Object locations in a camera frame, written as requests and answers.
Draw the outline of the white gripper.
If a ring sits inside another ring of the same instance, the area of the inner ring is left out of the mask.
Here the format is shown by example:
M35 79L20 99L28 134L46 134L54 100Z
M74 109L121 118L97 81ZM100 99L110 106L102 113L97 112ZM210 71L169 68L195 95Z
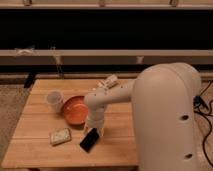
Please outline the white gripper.
M83 129L84 135L87 135L92 128L96 128L98 135L103 136L104 135L104 118L92 118L91 116L88 116L86 118L86 122Z

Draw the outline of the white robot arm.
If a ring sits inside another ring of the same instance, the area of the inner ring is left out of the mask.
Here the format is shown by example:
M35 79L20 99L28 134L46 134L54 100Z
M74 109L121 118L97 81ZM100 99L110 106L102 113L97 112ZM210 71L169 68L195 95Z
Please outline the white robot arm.
M200 88L199 72L187 63L153 65L128 83L88 93L85 128L101 130L106 107L129 102L139 171L200 171L193 108Z

